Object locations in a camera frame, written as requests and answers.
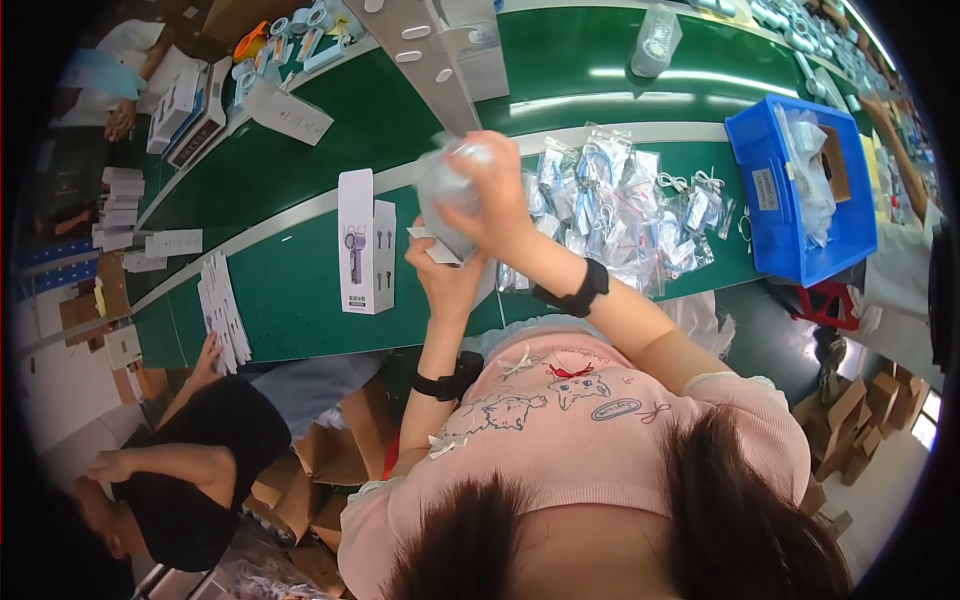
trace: label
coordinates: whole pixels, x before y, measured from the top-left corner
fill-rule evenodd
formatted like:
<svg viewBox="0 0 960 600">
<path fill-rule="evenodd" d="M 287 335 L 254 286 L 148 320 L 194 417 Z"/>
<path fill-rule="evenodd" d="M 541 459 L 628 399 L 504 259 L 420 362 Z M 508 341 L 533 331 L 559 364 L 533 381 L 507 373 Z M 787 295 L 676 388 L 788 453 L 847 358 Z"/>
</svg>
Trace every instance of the label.
<svg viewBox="0 0 960 600">
<path fill-rule="evenodd" d="M 777 201 L 777 186 L 770 169 L 759 169 L 753 172 L 754 188 L 756 188 L 756 202 L 760 210 L 779 210 Z"/>
</svg>

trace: red stool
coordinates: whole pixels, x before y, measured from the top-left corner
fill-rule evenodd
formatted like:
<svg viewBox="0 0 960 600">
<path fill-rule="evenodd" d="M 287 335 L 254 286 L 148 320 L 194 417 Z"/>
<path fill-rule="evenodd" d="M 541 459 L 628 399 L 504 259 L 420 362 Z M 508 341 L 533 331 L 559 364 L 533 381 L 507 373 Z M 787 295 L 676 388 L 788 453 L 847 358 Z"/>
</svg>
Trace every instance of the red stool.
<svg viewBox="0 0 960 600">
<path fill-rule="evenodd" d="M 797 289 L 797 295 L 800 296 L 800 306 L 804 310 L 802 313 L 794 313 L 791 315 L 794 321 L 803 319 L 847 331 L 856 331 L 860 327 L 860 320 L 853 316 L 853 300 L 851 300 L 850 293 L 847 292 L 847 286 L 845 284 L 821 281 L 811 287 L 810 289 L 814 292 L 820 292 L 826 296 L 824 303 L 815 311 L 813 304 L 810 302 L 809 292 L 799 285 L 795 285 L 794 287 Z M 840 299 L 840 308 L 844 315 L 843 319 L 829 317 L 827 315 L 830 305 L 833 304 L 833 301 L 836 299 Z"/>
</svg>

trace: white cube box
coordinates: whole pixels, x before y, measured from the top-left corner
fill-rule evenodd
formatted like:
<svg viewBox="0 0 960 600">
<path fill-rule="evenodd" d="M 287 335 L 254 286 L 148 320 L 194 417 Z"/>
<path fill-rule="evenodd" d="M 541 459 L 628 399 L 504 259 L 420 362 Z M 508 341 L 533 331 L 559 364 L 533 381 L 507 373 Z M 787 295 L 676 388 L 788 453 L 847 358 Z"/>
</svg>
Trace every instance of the white cube box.
<svg viewBox="0 0 960 600">
<path fill-rule="evenodd" d="M 169 140 L 190 116 L 199 79 L 199 70 L 185 68 L 163 94 L 151 120 L 157 137 Z"/>
<path fill-rule="evenodd" d="M 337 245 L 344 312 L 375 315 L 394 307 L 396 207 L 373 199 L 373 171 L 340 174 Z"/>
</svg>

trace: white bow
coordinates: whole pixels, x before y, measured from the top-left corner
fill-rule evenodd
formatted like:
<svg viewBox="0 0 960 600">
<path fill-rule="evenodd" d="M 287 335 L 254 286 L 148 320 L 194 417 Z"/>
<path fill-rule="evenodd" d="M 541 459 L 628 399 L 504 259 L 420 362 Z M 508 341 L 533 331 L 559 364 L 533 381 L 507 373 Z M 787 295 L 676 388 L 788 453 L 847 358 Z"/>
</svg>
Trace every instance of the white bow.
<svg viewBox="0 0 960 600">
<path fill-rule="evenodd" d="M 453 436 L 447 440 L 427 436 L 427 440 L 430 442 L 430 458 L 432 459 L 443 456 L 455 447 L 467 445 L 467 436 Z"/>
<path fill-rule="evenodd" d="M 516 364 L 508 360 L 498 360 L 496 364 L 500 367 L 506 369 L 503 372 L 503 376 L 512 375 L 515 372 L 519 372 L 521 369 L 527 369 L 528 367 L 533 366 L 534 361 L 530 358 L 530 346 L 527 346 L 527 349 L 523 352 L 523 358 L 521 358 Z"/>
</svg>

